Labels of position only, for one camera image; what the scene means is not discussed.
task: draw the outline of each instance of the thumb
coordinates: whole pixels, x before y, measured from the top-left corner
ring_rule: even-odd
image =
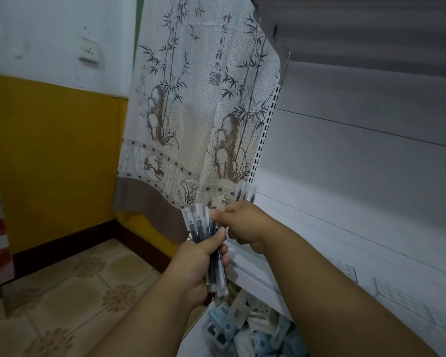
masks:
[[[215,222],[219,222],[224,226],[231,226],[234,215],[231,212],[221,212],[216,209],[210,210],[210,216]]]
[[[221,227],[213,237],[201,241],[200,243],[198,243],[198,246],[203,250],[205,254],[210,255],[223,244],[225,239],[226,231],[225,228]]]

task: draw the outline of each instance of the bamboo print curtain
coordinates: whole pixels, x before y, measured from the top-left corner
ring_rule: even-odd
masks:
[[[278,80],[249,0],[144,0],[114,209],[184,241],[180,209],[248,179]]]

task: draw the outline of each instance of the white wall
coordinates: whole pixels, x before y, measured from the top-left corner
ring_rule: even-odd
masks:
[[[0,0],[0,73],[128,96],[136,0]],[[98,65],[79,59],[81,38]]]

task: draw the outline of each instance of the tiled floor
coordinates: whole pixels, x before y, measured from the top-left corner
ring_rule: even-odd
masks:
[[[3,288],[0,357],[85,356],[159,278],[112,239],[14,281]]]

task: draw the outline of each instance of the electrical outlet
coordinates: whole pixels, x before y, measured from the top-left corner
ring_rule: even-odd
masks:
[[[81,53],[79,58],[81,60],[90,61],[96,64],[99,64],[99,45],[95,42],[81,39]]]

